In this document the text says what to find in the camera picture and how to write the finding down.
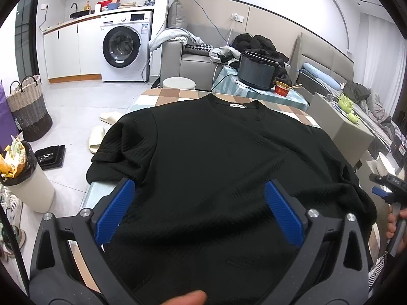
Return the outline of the person's right hand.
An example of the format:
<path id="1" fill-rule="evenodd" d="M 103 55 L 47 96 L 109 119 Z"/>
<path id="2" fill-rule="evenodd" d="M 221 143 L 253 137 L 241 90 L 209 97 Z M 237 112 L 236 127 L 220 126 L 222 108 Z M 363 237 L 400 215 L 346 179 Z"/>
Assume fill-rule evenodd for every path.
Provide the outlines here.
<path id="1" fill-rule="evenodd" d="M 398 219 L 406 219 L 406 209 L 402 209 L 395 213 L 392 207 L 389 207 L 389 214 L 388 214 L 388 223 L 387 223 L 387 230 L 386 230 L 386 238 L 389 240 L 393 238 L 395 232 L 397 230 L 396 224 Z"/>

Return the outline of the person's left hand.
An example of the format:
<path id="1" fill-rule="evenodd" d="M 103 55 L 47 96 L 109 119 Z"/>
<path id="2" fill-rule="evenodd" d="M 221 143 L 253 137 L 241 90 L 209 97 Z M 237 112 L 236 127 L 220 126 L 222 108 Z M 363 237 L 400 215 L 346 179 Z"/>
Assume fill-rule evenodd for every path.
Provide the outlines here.
<path id="1" fill-rule="evenodd" d="M 165 301 L 162 305 L 204 305 L 207 294 L 203 291 L 193 291 L 185 295 L 174 297 Z"/>

